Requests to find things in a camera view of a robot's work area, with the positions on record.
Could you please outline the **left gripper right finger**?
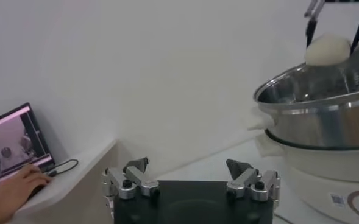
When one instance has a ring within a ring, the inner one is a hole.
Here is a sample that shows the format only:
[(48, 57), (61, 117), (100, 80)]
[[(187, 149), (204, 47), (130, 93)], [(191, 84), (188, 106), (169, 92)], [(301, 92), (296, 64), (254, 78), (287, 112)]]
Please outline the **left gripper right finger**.
[(280, 203), (280, 175), (274, 170), (261, 173), (249, 163), (234, 159), (226, 160), (227, 168), (232, 177), (226, 184), (226, 197), (230, 204), (245, 196), (257, 202), (272, 201), (273, 210)]

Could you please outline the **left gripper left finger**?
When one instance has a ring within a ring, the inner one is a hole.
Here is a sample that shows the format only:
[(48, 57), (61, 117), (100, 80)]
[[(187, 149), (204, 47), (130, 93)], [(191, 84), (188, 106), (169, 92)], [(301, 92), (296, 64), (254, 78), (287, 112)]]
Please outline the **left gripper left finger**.
[(141, 195), (156, 201), (160, 196), (159, 182), (149, 178), (146, 168), (149, 164), (147, 157), (131, 160), (122, 169), (109, 167), (102, 172), (103, 196), (112, 218), (115, 217), (115, 198), (129, 201), (136, 197), (137, 190)]

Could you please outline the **person's bare hand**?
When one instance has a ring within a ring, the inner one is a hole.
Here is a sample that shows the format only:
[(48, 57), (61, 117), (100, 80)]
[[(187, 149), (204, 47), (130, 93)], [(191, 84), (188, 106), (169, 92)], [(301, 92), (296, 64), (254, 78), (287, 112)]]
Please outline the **person's bare hand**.
[(52, 178), (37, 166), (28, 164), (0, 183), (0, 214), (13, 215), (22, 207), (34, 189), (46, 186)]

